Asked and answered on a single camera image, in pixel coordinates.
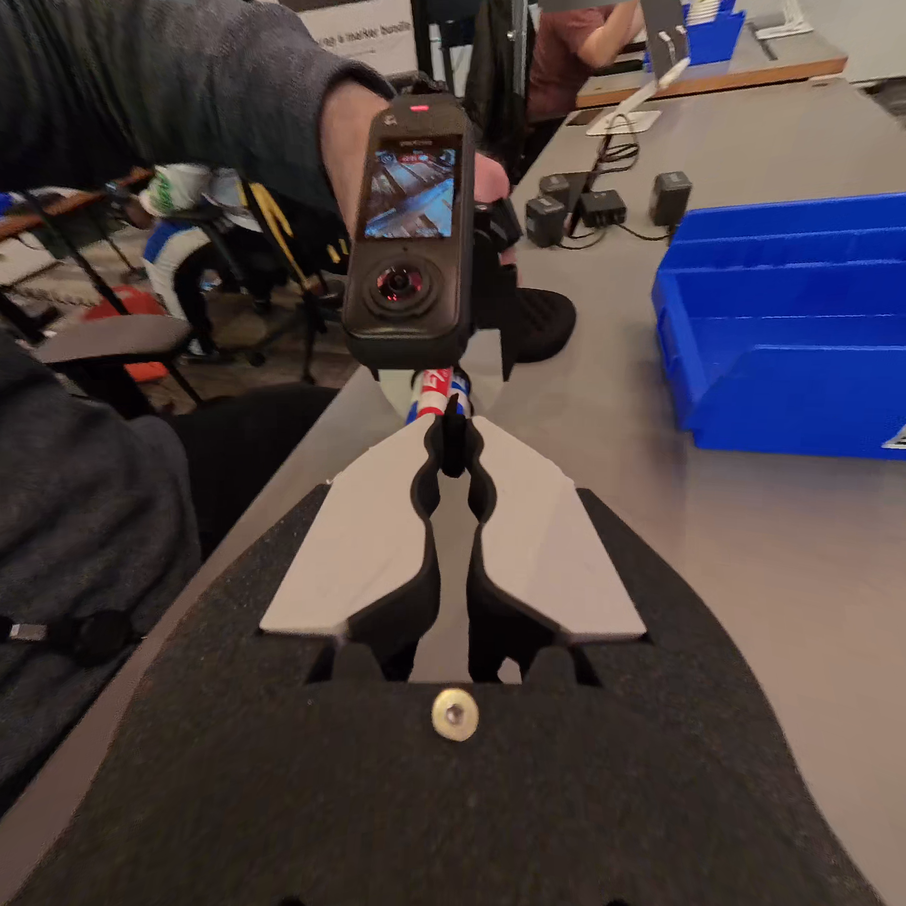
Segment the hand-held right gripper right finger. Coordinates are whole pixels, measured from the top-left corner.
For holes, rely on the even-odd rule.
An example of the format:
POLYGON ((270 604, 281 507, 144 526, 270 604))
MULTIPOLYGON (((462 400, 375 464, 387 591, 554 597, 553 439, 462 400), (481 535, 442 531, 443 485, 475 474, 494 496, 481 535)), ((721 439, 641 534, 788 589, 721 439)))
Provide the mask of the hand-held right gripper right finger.
POLYGON ((468 670, 522 676, 549 646, 636 642, 647 627, 583 494, 553 460, 483 416, 466 428, 469 506, 478 521, 467 578, 468 670))

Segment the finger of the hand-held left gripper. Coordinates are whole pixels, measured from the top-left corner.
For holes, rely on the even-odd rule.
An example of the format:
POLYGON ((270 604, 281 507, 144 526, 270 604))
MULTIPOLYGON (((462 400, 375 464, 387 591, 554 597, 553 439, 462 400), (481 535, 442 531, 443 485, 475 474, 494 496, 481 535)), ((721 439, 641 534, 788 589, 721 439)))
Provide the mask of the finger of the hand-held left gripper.
POLYGON ((504 384, 504 349, 501 331, 477 330, 463 355, 463 372, 471 384, 504 384))
POLYGON ((413 399, 419 395, 413 388, 421 378, 418 369, 379 369, 379 388, 392 409, 406 423, 410 417, 413 399))

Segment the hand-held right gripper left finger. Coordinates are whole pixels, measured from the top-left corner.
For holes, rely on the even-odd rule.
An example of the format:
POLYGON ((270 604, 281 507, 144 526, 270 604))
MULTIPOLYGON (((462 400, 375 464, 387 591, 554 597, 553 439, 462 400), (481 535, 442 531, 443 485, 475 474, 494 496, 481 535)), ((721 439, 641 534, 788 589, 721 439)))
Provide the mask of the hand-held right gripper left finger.
POLYGON ((386 679, 407 681, 436 621, 441 416, 370 447, 326 492, 259 623, 268 635, 369 648, 386 679))

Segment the red capped white marker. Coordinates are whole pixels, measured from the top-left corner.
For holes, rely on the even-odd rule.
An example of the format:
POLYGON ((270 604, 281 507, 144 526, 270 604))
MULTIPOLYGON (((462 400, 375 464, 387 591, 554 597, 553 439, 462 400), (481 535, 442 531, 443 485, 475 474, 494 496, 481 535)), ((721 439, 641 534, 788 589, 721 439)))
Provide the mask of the red capped white marker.
POLYGON ((409 425, 424 415, 442 416, 447 408, 454 376, 454 368, 424 369, 414 372, 405 424, 409 425))

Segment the person's left forearm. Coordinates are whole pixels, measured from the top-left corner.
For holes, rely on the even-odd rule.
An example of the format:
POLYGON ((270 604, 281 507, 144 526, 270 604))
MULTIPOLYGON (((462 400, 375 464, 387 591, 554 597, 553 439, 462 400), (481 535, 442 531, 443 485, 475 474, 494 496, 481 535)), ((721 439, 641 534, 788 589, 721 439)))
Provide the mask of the person's left forearm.
POLYGON ((279 5, 2 2, 2 190, 196 163, 341 214, 320 119, 344 81, 394 96, 279 5))

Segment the white and blue cloth bundle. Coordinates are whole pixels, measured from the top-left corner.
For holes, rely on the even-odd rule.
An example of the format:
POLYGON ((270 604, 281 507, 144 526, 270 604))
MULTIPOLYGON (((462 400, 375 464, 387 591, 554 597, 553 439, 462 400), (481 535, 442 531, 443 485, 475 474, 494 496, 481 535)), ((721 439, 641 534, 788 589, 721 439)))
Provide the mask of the white and blue cloth bundle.
POLYGON ((213 338, 202 277, 215 271, 229 292, 238 292, 239 287, 205 229, 186 220, 184 214, 218 211, 209 228, 219 234, 230 257, 248 277, 255 301, 269 302, 271 284, 253 264, 254 256, 269 255, 269 245, 241 201, 241 188, 232 168, 178 163, 155 166, 153 178, 138 196, 142 211, 152 220, 143 252, 146 274, 168 314, 192 325, 195 338, 188 355, 201 361, 222 359, 213 338))

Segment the person's left hand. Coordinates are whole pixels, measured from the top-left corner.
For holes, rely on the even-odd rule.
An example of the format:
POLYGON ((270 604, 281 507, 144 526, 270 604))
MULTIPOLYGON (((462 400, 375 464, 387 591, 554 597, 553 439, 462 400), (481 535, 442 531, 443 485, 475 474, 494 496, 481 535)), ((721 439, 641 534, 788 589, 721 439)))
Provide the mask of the person's left hand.
POLYGON ((323 102, 320 119, 323 165, 351 235, 356 231, 370 126, 389 107, 388 100, 354 81, 336 84, 323 102))

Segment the black power adapter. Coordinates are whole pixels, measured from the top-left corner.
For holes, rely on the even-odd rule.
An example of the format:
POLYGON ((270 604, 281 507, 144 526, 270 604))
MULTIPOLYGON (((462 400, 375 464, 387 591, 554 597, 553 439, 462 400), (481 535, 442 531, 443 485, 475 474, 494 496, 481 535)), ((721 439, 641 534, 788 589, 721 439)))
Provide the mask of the black power adapter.
POLYGON ((602 229, 622 226, 626 222, 627 207, 614 189, 588 190, 578 198, 577 214, 585 227, 602 229))
POLYGON ((542 176, 538 182, 538 194, 560 202, 566 212, 575 209, 576 204, 586 190, 589 176, 587 172, 556 173, 542 176))
POLYGON ((538 248, 559 246, 564 233, 567 209, 563 202, 547 195, 527 200, 525 233, 538 248))
POLYGON ((655 176, 649 204, 649 218, 655 227, 674 229, 684 218, 692 184, 684 171, 662 172, 655 176))

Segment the black hanging jacket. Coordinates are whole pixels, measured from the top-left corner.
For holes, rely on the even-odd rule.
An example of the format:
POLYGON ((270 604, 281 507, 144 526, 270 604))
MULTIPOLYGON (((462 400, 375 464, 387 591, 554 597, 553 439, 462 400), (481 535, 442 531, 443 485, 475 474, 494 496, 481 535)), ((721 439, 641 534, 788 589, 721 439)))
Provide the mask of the black hanging jacket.
POLYGON ((535 38, 528 1, 481 3, 462 104, 478 149, 501 163, 512 185, 523 170, 535 38))

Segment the silver monitor stand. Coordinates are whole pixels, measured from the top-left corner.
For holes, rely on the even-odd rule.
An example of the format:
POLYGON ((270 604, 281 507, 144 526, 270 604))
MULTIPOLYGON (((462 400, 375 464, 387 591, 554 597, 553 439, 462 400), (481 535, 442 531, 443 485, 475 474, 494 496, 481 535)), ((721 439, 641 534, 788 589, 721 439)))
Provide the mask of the silver monitor stand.
POLYGON ((690 64, 688 29, 681 1, 641 1, 640 5, 652 78, 614 111, 596 117, 585 132, 589 137, 648 130, 660 113, 640 112, 640 107, 673 85, 690 64))

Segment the person's dark grey sweater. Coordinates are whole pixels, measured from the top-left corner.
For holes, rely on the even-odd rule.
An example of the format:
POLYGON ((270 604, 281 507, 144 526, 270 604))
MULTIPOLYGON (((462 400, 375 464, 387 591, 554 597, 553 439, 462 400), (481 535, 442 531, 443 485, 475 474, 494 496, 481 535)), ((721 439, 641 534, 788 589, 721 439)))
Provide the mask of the person's dark grey sweater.
POLYGON ((2 812, 200 566, 187 457, 1 343, 2 812))

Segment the orange bag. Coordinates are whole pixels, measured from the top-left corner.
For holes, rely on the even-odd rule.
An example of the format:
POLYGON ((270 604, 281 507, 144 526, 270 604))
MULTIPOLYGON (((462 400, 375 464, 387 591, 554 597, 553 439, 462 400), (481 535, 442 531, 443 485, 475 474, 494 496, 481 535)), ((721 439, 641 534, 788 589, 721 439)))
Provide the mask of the orange bag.
MULTIPOLYGON (((157 297, 135 286, 120 285, 112 288, 121 305, 129 314, 168 316, 167 309, 157 297)), ((97 303, 85 309, 80 316, 81 323, 92 323, 118 316, 119 311, 109 301, 99 298, 97 303)), ((165 366, 158 361, 146 361, 126 366, 130 377, 139 384, 159 382, 168 375, 165 366)))

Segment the white paper sign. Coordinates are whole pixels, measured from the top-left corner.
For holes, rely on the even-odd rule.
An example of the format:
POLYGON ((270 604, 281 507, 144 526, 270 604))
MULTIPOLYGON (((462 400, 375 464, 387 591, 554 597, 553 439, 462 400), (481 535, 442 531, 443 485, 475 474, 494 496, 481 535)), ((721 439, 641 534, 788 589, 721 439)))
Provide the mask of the white paper sign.
POLYGON ((410 1, 285 1, 323 48, 383 76, 418 70, 410 1))

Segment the blue plastic bin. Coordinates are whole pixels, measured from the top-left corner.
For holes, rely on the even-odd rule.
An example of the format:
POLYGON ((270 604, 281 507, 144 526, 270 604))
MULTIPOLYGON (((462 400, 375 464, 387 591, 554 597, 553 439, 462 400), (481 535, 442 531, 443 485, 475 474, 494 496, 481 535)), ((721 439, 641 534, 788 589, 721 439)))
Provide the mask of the blue plastic bin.
POLYGON ((645 69, 663 76, 681 59, 690 66, 728 62, 745 23, 735 1, 641 1, 645 69))
POLYGON ((696 447, 904 462, 904 193, 692 210, 651 300, 696 447))

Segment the brown wooden table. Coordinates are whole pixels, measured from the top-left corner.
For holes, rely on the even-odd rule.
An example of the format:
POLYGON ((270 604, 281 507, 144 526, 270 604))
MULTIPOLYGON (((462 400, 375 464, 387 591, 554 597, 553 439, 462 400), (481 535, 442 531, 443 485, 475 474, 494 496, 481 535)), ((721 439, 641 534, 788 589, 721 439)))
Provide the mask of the brown wooden table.
POLYGON ((26 213, 13 217, 3 217, 1 223, 1 242, 15 239, 19 235, 32 232, 50 218, 61 218, 78 211, 102 205, 108 201, 106 190, 78 190, 56 201, 39 202, 39 210, 29 209, 26 213))

